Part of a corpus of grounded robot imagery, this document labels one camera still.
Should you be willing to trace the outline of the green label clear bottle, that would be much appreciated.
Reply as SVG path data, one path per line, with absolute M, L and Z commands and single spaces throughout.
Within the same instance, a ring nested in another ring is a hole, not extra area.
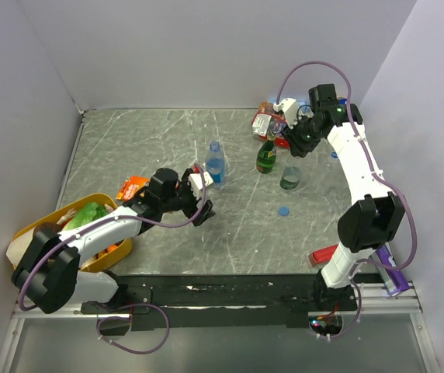
M 279 186 L 284 190 L 293 190 L 299 185 L 301 177 L 302 172 L 300 168 L 287 166 L 282 172 Z

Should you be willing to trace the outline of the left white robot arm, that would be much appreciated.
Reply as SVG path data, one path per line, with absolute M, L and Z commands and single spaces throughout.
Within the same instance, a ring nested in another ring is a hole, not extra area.
M 165 227 L 166 213 L 181 211 L 187 224 L 201 225 L 215 215 L 207 197 L 212 184 L 212 176 L 199 164 L 182 176 L 160 168 L 106 216 L 67 231 L 41 229 L 12 274 L 19 308 L 51 314 L 69 302 L 94 302 L 110 312 L 122 310 L 129 301 L 127 284 L 109 271 L 85 272 L 82 264 L 113 244 L 154 226 Z

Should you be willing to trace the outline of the blue label water bottle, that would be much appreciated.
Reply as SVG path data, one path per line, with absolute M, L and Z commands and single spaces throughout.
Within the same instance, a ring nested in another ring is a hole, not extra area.
M 225 181 L 225 156 L 218 141 L 211 141 L 205 159 L 206 171 L 210 174 L 216 187 Z

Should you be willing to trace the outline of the solid blue bottle cap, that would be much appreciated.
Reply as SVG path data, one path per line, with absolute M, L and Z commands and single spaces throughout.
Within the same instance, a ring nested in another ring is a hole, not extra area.
M 287 216 L 290 213 L 290 209 L 288 207 L 282 206 L 279 208 L 278 213 L 280 216 Z

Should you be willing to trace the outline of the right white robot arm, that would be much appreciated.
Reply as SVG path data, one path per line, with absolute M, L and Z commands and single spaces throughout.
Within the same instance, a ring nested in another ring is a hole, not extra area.
M 324 283 L 313 290 L 314 304 L 328 310 L 340 300 L 338 288 L 349 285 L 355 263 L 368 259 L 393 239 L 405 209 L 383 183 L 357 105 L 341 103 L 332 84 L 310 89 L 309 101 L 311 116 L 291 98 L 283 99 L 274 109 L 285 117 L 283 136 L 291 154 L 303 158 L 326 140 L 338 156 L 349 186 L 351 206 L 338 221 L 338 247 L 321 270 Z

